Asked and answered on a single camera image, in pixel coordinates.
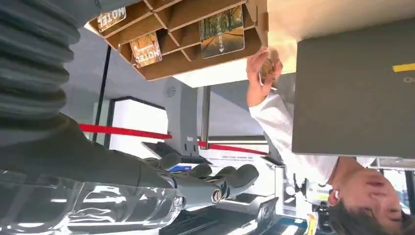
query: laptop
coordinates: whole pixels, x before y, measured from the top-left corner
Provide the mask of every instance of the laptop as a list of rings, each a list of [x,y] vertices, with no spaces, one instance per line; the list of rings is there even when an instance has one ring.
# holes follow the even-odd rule
[[[415,18],[298,45],[292,151],[415,159]]]

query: transparent plastic container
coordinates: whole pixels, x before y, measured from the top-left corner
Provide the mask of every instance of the transparent plastic container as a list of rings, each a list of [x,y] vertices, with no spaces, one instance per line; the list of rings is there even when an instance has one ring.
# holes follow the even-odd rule
[[[0,170],[0,234],[100,234],[162,228],[179,215],[176,189],[28,177]]]

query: cardboard shelf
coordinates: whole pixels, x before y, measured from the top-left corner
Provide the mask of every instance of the cardboard shelf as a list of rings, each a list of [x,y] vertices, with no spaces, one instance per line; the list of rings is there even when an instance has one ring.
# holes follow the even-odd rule
[[[189,61],[180,51],[163,57],[160,62],[138,68],[138,71],[147,81],[169,77],[173,74],[180,74],[187,71],[202,69],[212,65],[245,58],[257,52],[261,47],[261,41],[254,28],[245,31],[245,48],[240,51],[203,59],[200,53],[196,58]]]
[[[203,59],[199,21],[239,5],[245,48]],[[100,35],[148,81],[245,58],[268,43],[267,0],[143,0],[127,6],[126,13],[126,19]],[[96,19],[90,25],[97,31]],[[129,42],[151,32],[157,34],[162,60],[137,68]]]
[[[245,2],[246,0],[183,0],[163,11],[172,12],[167,28],[174,31]]]
[[[158,31],[157,39],[159,41],[161,55],[168,55],[180,50],[180,47],[173,41],[167,30]]]
[[[119,44],[126,44],[148,33],[155,32],[162,29],[163,26],[159,20],[154,16],[149,16],[142,21],[139,21],[132,26],[119,32]]]

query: person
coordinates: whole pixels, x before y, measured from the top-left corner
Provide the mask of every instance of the person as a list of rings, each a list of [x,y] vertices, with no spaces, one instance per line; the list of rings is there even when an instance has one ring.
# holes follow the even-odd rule
[[[281,61],[276,61],[263,85],[259,81],[258,74],[268,57],[268,50],[262,47],[247,60],[251,116],[267,133],[288,168],[310,181],[333,187],[328,198],[332,229],[340,235],[415,234],[414,222],[402,212],[391,183],[378,171],[364,167],[373,159],[292,153],[292,116],[278,94],[278,80],[277,93],[270,92],[272,79],[281,75]]]

